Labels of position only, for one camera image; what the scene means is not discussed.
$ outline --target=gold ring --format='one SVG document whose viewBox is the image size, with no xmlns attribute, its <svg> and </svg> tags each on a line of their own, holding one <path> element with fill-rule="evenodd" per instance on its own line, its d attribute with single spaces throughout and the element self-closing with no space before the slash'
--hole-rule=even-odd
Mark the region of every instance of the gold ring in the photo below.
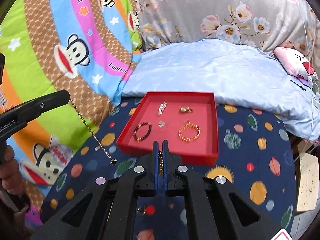
<svg viewBox="0 0 320 240">
<path fill-rule="evenodd" d="M 193 138 L 194 141 L 199 138 L 199 135 L 200 135 L 200 128 L 199 128 L 199 126 L 197 126 L 197 125 L 195 125 L 195 124 L 190 124 L 190 121 L 187 120 L 187 121 L 184 122 L 184 125 L 180 128 L 179 133 L 178 133 L 179 138 L 180 138 L 181 141 L 183 141 L 183 142 L 190 142 L 190 140 L 191 140 L 191 138 L 188 138 L 188 137 L 185 137 L 185 136 L 181 135 L 181 132 L 182 132 L 183 130 L 185 130 L 186 128 L 191 128 L 191 129 L 195 129 L 195 130 L 198 131 L 198 134 Z"/>
<path fill-rule="evenodd" d="M 192 112 L 193 112 L 193 109 L 191 107 L 188 107 L 188 106 L 183 106 L 179 110 L 179 113 L 182 113 L 182 114 L 185 114 L 185 113 L 191 114 Z"/>
</svg>

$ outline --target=human hand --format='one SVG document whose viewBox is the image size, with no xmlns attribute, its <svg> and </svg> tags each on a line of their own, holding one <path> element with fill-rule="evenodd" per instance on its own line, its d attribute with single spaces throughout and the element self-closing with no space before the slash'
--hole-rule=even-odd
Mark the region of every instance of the human hand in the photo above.
<svg viewBox="0 0 320 240">
<path fill-rule="evenodd" d="M 25 193 L 26 184 L 19 172 L 19 164 L 14 159 L 14 151 L 9 145 L 4 150 L 4 159 L 6 162 L 0 165 L 2 187 L 10 194 L 20 195 Z"/>
</svg>

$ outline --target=gold chain necklace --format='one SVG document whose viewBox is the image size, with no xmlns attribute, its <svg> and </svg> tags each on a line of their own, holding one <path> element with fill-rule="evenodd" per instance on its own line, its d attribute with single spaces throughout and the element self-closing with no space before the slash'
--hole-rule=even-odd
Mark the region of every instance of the gold chain necklace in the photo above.
<svg viewBox="0 0 320 240">
<path fill-rule="evenodd" d="M 97 137 L 95 136 L 95 134 L 92 132 L 91 128 L 89 127 L 89 125 L 87 124 L 87 122 L 85 121 L 85 119 L 83 118 L 83 116 L 81 115 L 80 111 L 78 110 L 76 104 L 74 103 L 73 99 L 70 97 L 70 102 L 73 106 L 73 108 L 75 109 L 75 111 L 77 112 L 77 114 L 79 115 L 80 119 L 82 120 L 82 122 L 84 123 L 84 125 L 86 126 L 86 128 L 89 130 L 89 132 L 91 133 L 92 137 L 95 138 L 95 140 L 97 141 L 97 143 L 99 144 L 99 146 L 101 147 L 101 149 L 104 151 L 104 153 L 107 155 L 107 157 L 111 160 L 111 164 L 112 165 L 116 165 L 117 164 L 117 160 L 113 159 L 111 157 L 111 155 L 106 151 L 106 149 L 102 146 L 102 144 L 99 142 L 99 140 L 97 139 Z"/>
<path fill-rule="evenodd" d="M 159 175 L 163 176 L 163 151 L 159 151 L 160 171 Z"/>
</svg>

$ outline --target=red box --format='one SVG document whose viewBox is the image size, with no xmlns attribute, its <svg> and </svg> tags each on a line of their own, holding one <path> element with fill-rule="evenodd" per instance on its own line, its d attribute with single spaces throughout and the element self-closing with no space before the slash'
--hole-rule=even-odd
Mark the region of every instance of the red box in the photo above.
<svg viewBox="0 0 320 240">
<path fill-rule="evenodd" d="M 158 116 L 160 105 L 166 101 L 167 106 Z M 191 114 L 179 113 L 179 109 L 188 106 L 193 109 Z M 178 133 L 184 122 L 198 125 L 200 136 L 193 141 L 197 131 L 183 130 L 183 136 L 190 137 L 189 143 L 180 140 Z M 167 122 L 168 126 L 159 128 L 159 122 Z M 136 141 L 133 132 L 139 123 L 151 122 L 150 135 L 143 141 Z M 148 126 L 142 126 L 137 136 L 142 137 Z M 201 92 L 148 92 L 142 99 L 134 114 L 120 134 L 117 145 L 123 153 L 142 156 L 152 152 L 153 141 L 158 141 L 159 150 L 162 142 L 168 140 L 171 153 L 182 157 L 185 164 L 213 166 L 218 158 L 218 125 L 217 111 L 213 93 Z"/>
</svg>

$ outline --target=blanket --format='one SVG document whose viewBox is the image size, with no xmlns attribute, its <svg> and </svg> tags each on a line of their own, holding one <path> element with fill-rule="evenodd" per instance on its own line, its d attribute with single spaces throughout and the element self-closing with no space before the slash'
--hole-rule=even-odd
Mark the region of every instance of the blanket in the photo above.
<svg viewBox="0 0 320 240">
<path fill-rule="evenodd" d="M 135 1 L 16 0 L 1 25 L 0 47 L 6 56 L 1 112 L 66 89 L 96 132 L 141 58 Z M 25 179 L 47 195 L 89 136 L 69 104 L 42 114 L 7 143 Z"/>
<path fill-rule="evenodd" d="M 207 39 L 143 53 L 123 96 L 141 97 L 147 91 L 213 92 L 217 103 L 280 115 L 289 132 L 315 141 L 320 110 L 312 104 L 311 90 L 297 84 L 278 60 L 260 49 Z"/>
</svg>

